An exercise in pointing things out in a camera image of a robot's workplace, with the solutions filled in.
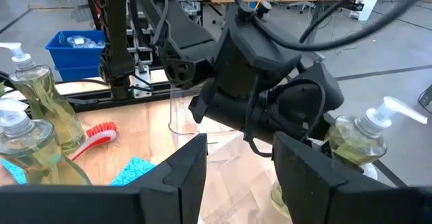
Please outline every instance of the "pump dispenser head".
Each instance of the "pump dispenser head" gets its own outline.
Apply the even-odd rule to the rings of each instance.
[[[13,99],[0,99],[0,126],[9,137],[27,134],[34,126],[26,112],[28,105]]]
[[[368,109],[363,117],[356,120],[356,125],[372,137],[379,136],[382,130],[392,126],[391,118],[396,113],[402,113],[423,124],[427,123],[427,117],[411,109],[398,99],[385,96],[384,103],[377,109]]]
[[[12,52],[12,61],[16,63],[18,70],[26,70],[36,66],[32,57],[21,49],[21,43],[0,43],[0,48],[9,49]]]

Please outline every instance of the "gray floor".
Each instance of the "gray floor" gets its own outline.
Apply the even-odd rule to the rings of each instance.
[[[371,14],[365,24],[348,18],[347,11],[333,14],[331,22],[318,32],[316,41],[334,40],[372,24],[394,5],[382,1],[385,0],[378,2],[376,12]],[[44,7],[68,6],[65,0],[0,0],[0,29],[24,13],[29,3],[39,3]],[[432,84],[432,4],[418,5],[423,7],[414,6],[381,32],[355,45],[323,53],[326,56],[323,63],[328,70],[343,79],[340,87],[346,101],[332,112],[334,116],[361,115],[367,108],[378,106],[386,95],[397,97],[428,117],[431,116],[418,106],[416,100]],[[308,14],[300,15],[298,8],[286,10],[274,7],[270,18],[280,22],[281,27],[294,36],[300,36],[307,26]],[[221,34],[222,23],[222,17],[205,7],[205,27],[215,38]],[[1,33],[0,42],[19,41],[37,63],[46,63],[53,68],[45,45],[59,30],[82,29],[89,29],[88,22],[78,24],[72,21],[69,9],[50,12],[33,10]],[[1,50],[0,58],[3,61],[0,70],[11,72],[14,65],[9,59],[9,52]],[[395,69],[405,70],[395,73],[397,71],[392,71]],[[373,72],[387,73],[381,76],[368,74]],[[57,72],[55,77],[56,80],[61,79]],[[408,185],[432,186],[432,157],[429,157],[432,154],[432,123],[421,125],[401,115],[395,117],[393,123],[394,126],[384,133],[388,152],[382,158],[383,162]],[[379,179],[391,185],[382,174]]]

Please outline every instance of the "yellow dish soap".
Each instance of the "yellow dish soap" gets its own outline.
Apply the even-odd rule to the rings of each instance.
[[[426,117],[403,102],[385,96],[380,107],[368,109],[362,117],[341,115],[336,118],[325,137],[333,156],[351,166],[362,166],[382,157],[387,145],[381,132],[391,126],[390,118],[397,112],[427,123]]]
[[[54,77],[46,65],[36,65],[21,43],[0,43],[12,51],[17,70],[9,75],[12,84],[27,98],[33,119],[50,121],[65,154],[74,152],[86,139],[72,106],[55,88]]]
[[[30,120],[27,107],[0,99],[0,155],[24,170],[27,184],[91,185],[85,172],[62,153],[53,124]]]

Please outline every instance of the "electronic equipment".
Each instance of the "electronic equipment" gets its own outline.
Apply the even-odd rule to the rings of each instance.
[[[428,107],[432,102],[432,85],[426,89],[426,91],[421,96],[419,103],[424,106]]]
[[[351,11],[362,11],[365,5],[360,2],[350,1],[345,3],[342,7]]]
[[[305,67],[301,53],[355,43],[388,25],[418,0],[402,0],[373,26],[346,38],[313,45],[303,42],[349,0],[325,10],[300,39],[264,16],[271,11],[269,2],[261,1],[253,9],[242,0],[234,1],[216,42],[209,31],[188,18],[176,0],[130,0],[132,16],[138,15],[136,5],[141,4],[155,28],[150,46],[158,51],[170,84],[183,90],[202,84],[189,104],[195,122],[205,116],[240,130],[254,153],[271,157],[294,224],[432,223],[431,188],[390,188],[312,149],[309,138],[325,139],[333,120],[327,112],[337,109],[344,97],[324,63],[315,61]],[[126,0],[100,2],[109,46],[101,53],[99,71],[110,85],[112,99],[124,102],[130,100],[130,76],[136,66],[126,48]],[[134,26],[140,37],[139,21]],[[296,77],[279,84],[295,69]],[[206,146],[205,136],[197,137],[199,142],[188,143],[176,157],[131,186],[1,187],[0,217],[4,223],[196,224],[205,184]],[[271,142],[272,152],[260,152],[254,138]],[[52,209],[63,215],[46,216],[44,211]]]

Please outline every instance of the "plastic bag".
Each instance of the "plastic bag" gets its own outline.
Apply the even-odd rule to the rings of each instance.
[[[73,48],[103,48],[105,41],[98,41],[97,43],[84,36],[74,35],[65,37],[64,33],[59,35],[59,43],[65,47],[71,46]]]
[[[95,42],[89,38],[83,36],[70,36],[67,38],[67,42],[73,48],[103,48],[105,43],[103,41]]]
[[[184,12],[188,13],[189,16],[195,15],[200,10],[199,3],[195,1],[184,1],[181,4]]]

